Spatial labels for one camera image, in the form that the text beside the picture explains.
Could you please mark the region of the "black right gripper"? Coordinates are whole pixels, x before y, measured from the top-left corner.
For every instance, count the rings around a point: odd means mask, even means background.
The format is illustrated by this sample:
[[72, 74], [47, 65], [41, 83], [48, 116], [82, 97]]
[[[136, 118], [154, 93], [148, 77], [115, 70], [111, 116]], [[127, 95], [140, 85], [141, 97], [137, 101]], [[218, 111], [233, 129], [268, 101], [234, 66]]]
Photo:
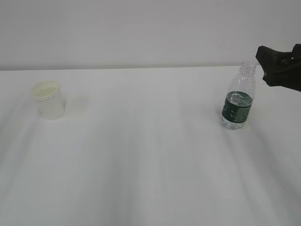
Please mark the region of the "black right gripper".
[[301, 70], [295, 70], [296, 61], [301, 60], [301, 44], [295, 44], [291, 52], [259, 46], [255, 57], [264, 71], [263, 80], [268, 86], [301, 91]]

